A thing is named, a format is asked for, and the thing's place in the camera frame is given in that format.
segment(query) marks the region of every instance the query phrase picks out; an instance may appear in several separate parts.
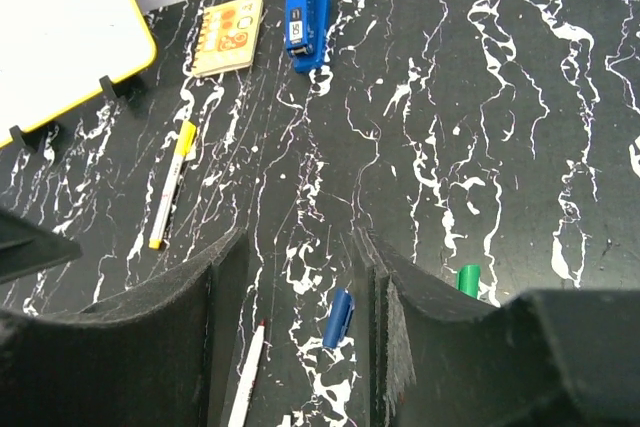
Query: black plastic holder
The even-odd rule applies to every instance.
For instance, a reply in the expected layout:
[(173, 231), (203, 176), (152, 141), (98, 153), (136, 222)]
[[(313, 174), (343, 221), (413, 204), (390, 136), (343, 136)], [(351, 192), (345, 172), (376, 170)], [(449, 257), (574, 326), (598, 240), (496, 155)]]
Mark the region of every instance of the black plastic holder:
[(107, 102), (113, 102), (117, 105), (126, 106), (126, 90), (127, 90), (127, 81), (123, 81), (117, 84), (114, 84), (113, 81), (109, 78), (108, 75), (100, 78), (100, 87), (102, 88), (102, 95), (107, 100)]
[(20, 127), (14, 125), (9, 129), (9, 133), (11, 139), (22, 149), (30, 154), (36, 154), (44, 146), (45, 139), (54, 125), (55, 121), (51, 121), (31, 132), (23, 132)]

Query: white pen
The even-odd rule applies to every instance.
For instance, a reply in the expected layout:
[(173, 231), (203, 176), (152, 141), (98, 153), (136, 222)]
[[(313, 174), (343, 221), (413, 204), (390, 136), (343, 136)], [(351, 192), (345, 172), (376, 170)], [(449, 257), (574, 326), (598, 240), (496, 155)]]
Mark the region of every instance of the white pen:
[(167, 175), (167, 180), (164, 183), (164, 189), (162, 189), (162, 198), (160, 199), (160, 206), (158, 207), (156, 221), (154, 222), (153, 230), (151, 231), (149, 247), (152, 249), (159, 249), (160, 245), (162, 245), (164, 229), (167, 226), (169, 212), (171, 212), (171, 202), (173, 201), (173, 196), (176, 193), (178, 179), (180, 179), (180, 169), (182, 169), (184, 158), (191, 150), (191, 145), (193, 144), (193, 138), (195, 135), (196, 126), (188, 120), (185, 120), (180, 128), (180, 135), (178, 136), (176, 149), (173, 153), (173, 159), (171, 159), (171, 167), (169, 167), (169, 174)]
[(260, 355), (262, 354), (262, 345), (264, 344), (264, 320), (260, 322), (251, 345), (247, 353), (247, 360), (242, 368), (242, 375), (238, 383), (238, 391), (233, 401), (231, 416), (229, 417), (229, 427), (243, 427), (249, 410), (249, 402), (251, 401), (251, 392), (253, 384), (258, 374), (258, 364), (260, 363)]

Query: marble surface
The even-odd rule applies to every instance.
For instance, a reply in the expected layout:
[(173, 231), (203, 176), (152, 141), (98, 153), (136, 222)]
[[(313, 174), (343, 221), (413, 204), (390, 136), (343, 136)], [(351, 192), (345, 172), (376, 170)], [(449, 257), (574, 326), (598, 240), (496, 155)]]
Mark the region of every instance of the marble surface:
[[(254, 66), (188, 75), (204, 7), (148, 15), (159, 55), (129, 107), (94, 99), (42, 154), (0, 151), (0, 203), (84, 257), (2, 287), (5, 307), (75, 311), (253, 239), (238, 362), (267, 318), (248, 425), (360, 424), (354, 339), (320, 348), (352, 226), (482, 298), (640, 286), (640, 0), (334, 0), (330, 66), (296, 75), (265, 0)], [(168, 248), (147, 248), (182, 119), (199, 126)]]

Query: blue marker cap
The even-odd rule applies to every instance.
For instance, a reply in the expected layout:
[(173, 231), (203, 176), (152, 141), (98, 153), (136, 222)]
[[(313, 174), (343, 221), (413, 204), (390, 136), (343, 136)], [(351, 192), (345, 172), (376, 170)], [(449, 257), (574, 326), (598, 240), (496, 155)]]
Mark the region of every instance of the blue marker cap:
[(344, 289), (336, 290), (336, 295), (331, 303), (329, 323), (324, 331), (322, 345), (328, 349), (335, 349), (349, 329), (349, 323), (353, 316), (353, 297)]

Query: notebook cover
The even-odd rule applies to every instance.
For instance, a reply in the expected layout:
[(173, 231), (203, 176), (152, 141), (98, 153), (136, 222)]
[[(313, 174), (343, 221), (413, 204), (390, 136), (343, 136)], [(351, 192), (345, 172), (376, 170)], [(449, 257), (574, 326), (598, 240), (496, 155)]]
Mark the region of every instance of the notebook cover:
[(234, 0), (206, 8), (192, 75), (204, 77), (250, 66), (261, 15), (262, 0)]

